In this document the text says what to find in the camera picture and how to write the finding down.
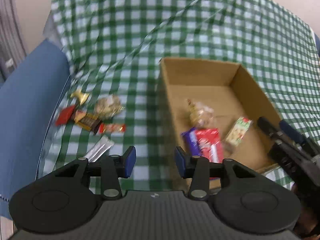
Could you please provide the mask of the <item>person's right hand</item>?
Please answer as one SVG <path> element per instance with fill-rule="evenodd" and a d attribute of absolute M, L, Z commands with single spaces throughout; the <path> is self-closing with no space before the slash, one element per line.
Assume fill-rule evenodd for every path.
<path fill-rule="evenodd" d="M 319 233 L 312 233 L 319 221 L 314 214 L 311 205 L 305 204 L 302 194 L 300 193 L 296 183 L 291 188 L 291 191 L 298 197 L 302 205 L 299 219 L 294 227 L 294 232 L 301 239 L 319 239 Z"/>

